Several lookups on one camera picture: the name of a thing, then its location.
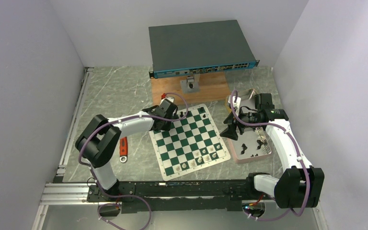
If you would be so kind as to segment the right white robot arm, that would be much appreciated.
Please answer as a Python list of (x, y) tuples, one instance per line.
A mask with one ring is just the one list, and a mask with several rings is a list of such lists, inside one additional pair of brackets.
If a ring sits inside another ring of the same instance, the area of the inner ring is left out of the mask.
[(242, 111), (237, 90), (229, 96), (231, 112), (224, 120), (227, 128), (220, 136), (239, 145), (240, 154), (248, 148), (241, 138), (245, 130), (261, 128), (272, 140), (280, 158), (283, 173), (275, 178), (268, 173), (255, 172), (246, 179), (245, 193), (251, 199), (261, 194), (272, 197), (279, 208), (314, 208), (320, 201), (324, 172), (313, 167), (300, 149), (290, 127), (289, 118), (283, 109), (276, 109), (269, 93), (254, 96), (255, 109)]

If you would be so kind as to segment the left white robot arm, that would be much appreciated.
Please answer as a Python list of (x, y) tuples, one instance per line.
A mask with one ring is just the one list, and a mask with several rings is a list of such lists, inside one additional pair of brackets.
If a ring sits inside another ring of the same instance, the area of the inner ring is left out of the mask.
[(113, 201), (119, 194), (119, 180), (115, 176), (110, 160), (119, 140), (135, 133), (147, 131), (169, 131), (172, 120), (178, 119), (178, 106), (169, 100), (160, 105), (110, 121), (96, 115), (75, 142), (80, 157), (88, 161), (91, 171), (101, 185), (100, 196)]

